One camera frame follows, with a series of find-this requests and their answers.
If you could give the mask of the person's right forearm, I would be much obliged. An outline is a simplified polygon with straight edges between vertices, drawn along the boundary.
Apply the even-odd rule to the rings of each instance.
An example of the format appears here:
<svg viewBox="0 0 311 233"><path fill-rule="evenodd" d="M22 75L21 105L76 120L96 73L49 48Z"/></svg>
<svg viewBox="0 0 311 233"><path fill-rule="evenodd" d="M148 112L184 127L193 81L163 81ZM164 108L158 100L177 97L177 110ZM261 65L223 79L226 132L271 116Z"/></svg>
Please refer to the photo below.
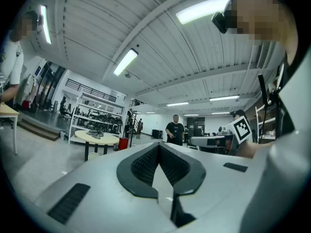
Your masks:
<svg viewBox="0 0 311 233"><path fill-rule="evenodd" d="M273 142L266 144L258 144L250 141L244 141L239 145L239 150L236 156L252 159L256 152L261 148L268 148L273 145Z"/></svg>

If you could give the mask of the grey crumpled cloth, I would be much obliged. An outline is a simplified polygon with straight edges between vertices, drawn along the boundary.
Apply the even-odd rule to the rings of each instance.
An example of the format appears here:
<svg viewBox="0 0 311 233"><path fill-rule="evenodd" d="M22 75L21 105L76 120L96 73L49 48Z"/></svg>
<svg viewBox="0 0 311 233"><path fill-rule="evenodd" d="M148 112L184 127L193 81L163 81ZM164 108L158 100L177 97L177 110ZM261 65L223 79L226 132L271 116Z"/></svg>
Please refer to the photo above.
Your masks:
<svg viewBox="0 0 311 233"><path fill-rule="evenodd" d="M89 130L87 131L87 135L90 135L93 138L101 139L104 136L104 132L101 130Z"/></svg>

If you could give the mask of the black office chair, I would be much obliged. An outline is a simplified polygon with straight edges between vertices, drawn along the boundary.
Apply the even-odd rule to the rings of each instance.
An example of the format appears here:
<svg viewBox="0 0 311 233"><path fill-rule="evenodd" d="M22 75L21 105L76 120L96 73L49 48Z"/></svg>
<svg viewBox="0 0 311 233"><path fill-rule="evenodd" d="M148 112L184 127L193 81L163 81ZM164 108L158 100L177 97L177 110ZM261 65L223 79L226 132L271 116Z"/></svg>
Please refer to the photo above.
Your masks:
<svg viewBox="0 0 311 233"><path fill-rule="evenodd" d="M64 96L62 98L62 101L60 103L60 108L59 108L59 112L61 114L61 118L65 118L66 116L71 116L71 113L70 113L70 109L66 109L65 108L65 103L66 103L66 97Z"/></svg>

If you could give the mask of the black stanchion post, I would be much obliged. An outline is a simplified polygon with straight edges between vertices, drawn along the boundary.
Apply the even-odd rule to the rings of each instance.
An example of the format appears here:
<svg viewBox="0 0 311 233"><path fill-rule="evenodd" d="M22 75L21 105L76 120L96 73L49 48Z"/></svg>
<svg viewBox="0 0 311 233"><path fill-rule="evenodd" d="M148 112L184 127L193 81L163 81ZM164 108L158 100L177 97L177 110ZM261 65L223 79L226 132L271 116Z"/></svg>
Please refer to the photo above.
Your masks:
<svg viewBox="0 0 311 233"><path fill-rule="evenodd" d="M129 130L127 131L128 136L129 136L129 147L132 146L133 142L133 135L136 134L136 130L134 127L130 127Z"/></svg>

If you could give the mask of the white metal rack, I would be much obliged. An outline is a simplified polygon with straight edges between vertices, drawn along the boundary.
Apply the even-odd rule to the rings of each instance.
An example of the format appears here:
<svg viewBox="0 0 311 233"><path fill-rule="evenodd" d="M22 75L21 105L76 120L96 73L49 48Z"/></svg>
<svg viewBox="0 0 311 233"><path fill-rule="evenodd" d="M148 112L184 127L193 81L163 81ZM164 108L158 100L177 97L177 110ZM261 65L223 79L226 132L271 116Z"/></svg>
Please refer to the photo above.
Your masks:
<svg viewBox="0 0 311 233"><path fill-rule="evenodd" d="M261 140L274 141L276 138L276 106L268 101L268 107L265 105L256 106L257 121L257 141Z"/></svg>

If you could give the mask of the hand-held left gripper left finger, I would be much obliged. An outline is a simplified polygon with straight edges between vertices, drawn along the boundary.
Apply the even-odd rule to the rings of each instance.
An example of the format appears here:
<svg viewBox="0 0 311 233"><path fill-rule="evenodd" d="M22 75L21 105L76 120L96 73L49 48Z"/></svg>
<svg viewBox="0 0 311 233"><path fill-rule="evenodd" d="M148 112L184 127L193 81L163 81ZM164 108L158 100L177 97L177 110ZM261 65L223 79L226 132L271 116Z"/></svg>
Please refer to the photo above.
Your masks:
<svg viewBox="0 0 311 233"><path fill-rule="evenodd" d="M117 178L133 196L157 199L158 191L152 185L158 165L158 143L153 143L123 159L117 166Z"/></svg>

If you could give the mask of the white shelf unit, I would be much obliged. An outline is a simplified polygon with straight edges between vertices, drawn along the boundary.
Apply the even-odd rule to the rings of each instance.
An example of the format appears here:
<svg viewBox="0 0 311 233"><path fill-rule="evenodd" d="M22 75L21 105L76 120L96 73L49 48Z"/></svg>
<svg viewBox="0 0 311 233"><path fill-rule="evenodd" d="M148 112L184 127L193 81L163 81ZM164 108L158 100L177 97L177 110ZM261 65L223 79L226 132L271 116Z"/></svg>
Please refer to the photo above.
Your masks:
<svg viewBox="0 0 311 233"><path fill-rule="evenodd" d="M73 108L73 113L71 116L68 132L69 143L85 143L84 140L81 140L75 136L75 132L78 130L89 130L86 128L86 124L88 123L88 120L90 120L90 115L110 114L113 117L119 117L120 119L122 119L123 112L123 106L118 105L115 102L102 99L85 91L81 91L80 95L77 97L77 102Z"/></svg>

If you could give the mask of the wooden steps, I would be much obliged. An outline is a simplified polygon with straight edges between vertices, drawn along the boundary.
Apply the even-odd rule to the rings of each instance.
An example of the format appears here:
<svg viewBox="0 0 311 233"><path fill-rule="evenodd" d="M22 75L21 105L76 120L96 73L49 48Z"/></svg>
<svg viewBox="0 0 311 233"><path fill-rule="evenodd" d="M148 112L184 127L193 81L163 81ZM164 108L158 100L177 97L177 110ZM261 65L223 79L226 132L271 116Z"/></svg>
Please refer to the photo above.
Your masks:
<svg viewBox="0 0 311 233"><path fill-rule="evenodd" d="M42 138L51 140L51 141L56 141L60 137L59 132L51 131L49 129L46 129L44 127L35 125L31 122L28 122L26 120L18 121L17 125L26 131L29 131L37 136L40 136Z"/></svg>

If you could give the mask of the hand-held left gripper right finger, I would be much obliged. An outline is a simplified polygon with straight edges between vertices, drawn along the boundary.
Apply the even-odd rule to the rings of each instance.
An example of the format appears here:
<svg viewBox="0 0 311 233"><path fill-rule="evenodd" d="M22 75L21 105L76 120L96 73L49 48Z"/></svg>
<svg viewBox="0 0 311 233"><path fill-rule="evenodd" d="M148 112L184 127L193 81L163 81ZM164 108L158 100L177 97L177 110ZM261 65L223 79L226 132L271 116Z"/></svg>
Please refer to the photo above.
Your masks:
<svg viewBox="0 0 311 233"><path fill-rule="evenodd" d="M180 196L194 194L206 177L202 163L164 144L159 144L159 164L173 187L173 202L170 220L180 228L195 220L181 205Z"/></svg>

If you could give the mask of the black balcony railing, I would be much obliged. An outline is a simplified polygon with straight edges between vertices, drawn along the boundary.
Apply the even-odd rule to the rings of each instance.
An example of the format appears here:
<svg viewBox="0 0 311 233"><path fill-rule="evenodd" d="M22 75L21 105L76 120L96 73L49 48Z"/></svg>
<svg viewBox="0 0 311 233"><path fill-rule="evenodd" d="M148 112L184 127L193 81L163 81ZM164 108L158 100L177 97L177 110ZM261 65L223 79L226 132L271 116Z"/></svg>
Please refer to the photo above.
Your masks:
<svg viewBox="0 0 311 233"><path fill-rule="evenodd" d="M100 97L102 99L105 99L105 100L108 100L111 102L116 102L116 99L117 99L116 97L114 97L112 95L109 95L107 93L101 92L101 91L96 90L96 89L93 89L89 86L86 86L84 84L76 82L72 79L67 79L66 86L68 86L69 88L72 88L76 91L85 91L87 93L90 93L92 95L95 95L97 97Z"/></svg>

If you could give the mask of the clothes rack with garments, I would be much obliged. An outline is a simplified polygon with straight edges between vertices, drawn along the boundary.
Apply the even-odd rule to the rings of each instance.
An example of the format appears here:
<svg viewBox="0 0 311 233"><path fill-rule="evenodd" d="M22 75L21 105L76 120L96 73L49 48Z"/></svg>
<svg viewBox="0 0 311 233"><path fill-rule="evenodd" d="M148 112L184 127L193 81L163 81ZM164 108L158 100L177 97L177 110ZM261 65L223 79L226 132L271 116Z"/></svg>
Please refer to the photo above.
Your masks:
<svg viewBox="0 0 311 233"><path fill-rule="evenodd" d="M22 99L21 101L28 101L29 103L33 103L34 98L37 94L38 90L38 79L34 76L29 74L26 80L26 83L23 88L22 92Z"/></svg>

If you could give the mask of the row of black backpack devices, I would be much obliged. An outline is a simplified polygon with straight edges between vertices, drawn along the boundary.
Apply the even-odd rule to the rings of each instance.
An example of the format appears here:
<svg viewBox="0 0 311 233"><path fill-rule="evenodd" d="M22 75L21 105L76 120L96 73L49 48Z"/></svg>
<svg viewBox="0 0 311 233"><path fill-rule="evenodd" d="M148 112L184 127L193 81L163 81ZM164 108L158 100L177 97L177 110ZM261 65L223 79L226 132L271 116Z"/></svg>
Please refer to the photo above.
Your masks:
<svg viewBox="0 0 311 233"><path fill-rule="evenodd" d="M90 130L100 130L104 133L120 134L123 128L122 119L113 117L110 114L93 114L89 116L90 120L86 128Z"/></svg>

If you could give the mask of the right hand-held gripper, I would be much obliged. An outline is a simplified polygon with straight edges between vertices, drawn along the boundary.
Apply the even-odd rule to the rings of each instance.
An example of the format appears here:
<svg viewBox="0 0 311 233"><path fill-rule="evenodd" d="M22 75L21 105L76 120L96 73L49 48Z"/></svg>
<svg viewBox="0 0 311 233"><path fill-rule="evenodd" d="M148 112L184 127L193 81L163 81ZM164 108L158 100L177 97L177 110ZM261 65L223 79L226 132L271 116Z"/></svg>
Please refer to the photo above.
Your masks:
<svg viewBox="0 0 311 233"><path fill-rule="evenodd" d="M222 155L237 155L239 148L252 136L251 128L244 116L222 126L221 131L215 136L192 137L191 144L200 151Z"/></svg>

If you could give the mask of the wooden desk with white legs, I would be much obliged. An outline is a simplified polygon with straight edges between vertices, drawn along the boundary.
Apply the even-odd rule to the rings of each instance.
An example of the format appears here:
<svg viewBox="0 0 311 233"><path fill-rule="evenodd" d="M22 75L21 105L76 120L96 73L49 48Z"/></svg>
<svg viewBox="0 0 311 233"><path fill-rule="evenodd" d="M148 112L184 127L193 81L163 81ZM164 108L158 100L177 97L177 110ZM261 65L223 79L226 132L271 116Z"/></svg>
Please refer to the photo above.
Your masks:
<svg viewBox="0 0 311 233"><path fill-rule="evenodd" d="M19 112L15 111L8 105L1 103L0 105L0 119L9 118L13 120L13 146L14 153L18 155L17 152L17 120L18 120Z"/></svg>

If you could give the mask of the round wooden table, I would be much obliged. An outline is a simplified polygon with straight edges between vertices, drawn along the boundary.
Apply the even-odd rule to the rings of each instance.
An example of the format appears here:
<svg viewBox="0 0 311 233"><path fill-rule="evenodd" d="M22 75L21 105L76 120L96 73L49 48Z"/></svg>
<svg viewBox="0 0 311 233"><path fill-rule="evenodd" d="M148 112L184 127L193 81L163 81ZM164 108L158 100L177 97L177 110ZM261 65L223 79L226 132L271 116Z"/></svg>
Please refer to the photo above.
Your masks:
<svg viewBox="0 0 311 233"><path fill-rule="evenodd" d="M87 131L85 130L78 130L75 132L75 136L81 140L85 141L85 161L88 160L89 155L89 145L93 144L95 145L95 153L98 153L98 147L103 146L104 147L104 155L107 154L107 149L109 146L113 146L114 144L117 144L119 142L119 138L108 133L104 133L103 137L100 139L94 138L93 136L87 134Z"/></svg>

